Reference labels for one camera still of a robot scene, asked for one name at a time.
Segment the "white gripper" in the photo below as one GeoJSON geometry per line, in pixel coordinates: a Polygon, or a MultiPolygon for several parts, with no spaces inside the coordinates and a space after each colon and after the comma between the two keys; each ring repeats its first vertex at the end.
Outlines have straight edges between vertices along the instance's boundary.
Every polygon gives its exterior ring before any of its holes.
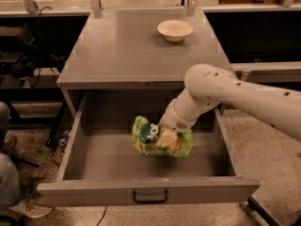
{"type": "Polygon", "coordinates": [[[182,117],[176,111],[175,104],[176,100],[173,99],[166,107],[166,111],[159,121],[159,124],[165,127],[156,142],[156,146],[159,148],[170,146],[177,140],[177,133],[183,133],[195,124],[195,121],[189,121],[182,117]]]}

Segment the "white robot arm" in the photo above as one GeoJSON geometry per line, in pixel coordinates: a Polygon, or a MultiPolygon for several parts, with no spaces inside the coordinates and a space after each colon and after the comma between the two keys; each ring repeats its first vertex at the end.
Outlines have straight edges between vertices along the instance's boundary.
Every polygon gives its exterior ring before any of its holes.
{"type": "Polygon", "coordinates": [[[184,90],[167,106],[160,123],[183,133],[200,115],[220,104],[235,107],[301,140],[300,91],[241,81],[234,73],[208,64],[195,65],[186,72],[184,90]]]}

